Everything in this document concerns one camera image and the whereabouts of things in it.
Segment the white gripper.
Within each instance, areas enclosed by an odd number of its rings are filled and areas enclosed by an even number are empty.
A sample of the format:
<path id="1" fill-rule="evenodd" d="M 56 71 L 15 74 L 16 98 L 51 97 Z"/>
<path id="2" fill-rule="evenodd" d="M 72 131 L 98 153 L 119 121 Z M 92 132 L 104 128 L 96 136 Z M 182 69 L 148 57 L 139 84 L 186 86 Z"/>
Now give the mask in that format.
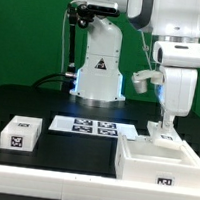
<path id="1" fill-rule="evenodd" d="M 200 44 L 157 41 L 152 55 L 163 75 L 162 84 L 156 87 L 164 110 L 161 127 L 170 131 L 174 116 L 187 116 L 191 110 L 200 68 Z"/>

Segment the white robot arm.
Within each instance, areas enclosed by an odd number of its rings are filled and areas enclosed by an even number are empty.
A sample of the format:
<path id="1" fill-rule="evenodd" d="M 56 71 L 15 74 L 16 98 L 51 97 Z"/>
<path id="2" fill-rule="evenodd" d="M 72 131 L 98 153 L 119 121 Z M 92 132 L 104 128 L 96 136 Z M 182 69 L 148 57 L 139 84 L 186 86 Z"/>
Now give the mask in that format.
<path id="1" fill-rule="evenodd" d="M 149 68 L 132 75 L 135 90 L 142 94 L 154 84 L 164 131 L 188 115 L 200 68 L 200 0 L 71 0 L 68 17 L 71 29 L 88 31 L 72 98 L 95 107 L 124 104 L 118 61 L 149 35 Z"/>

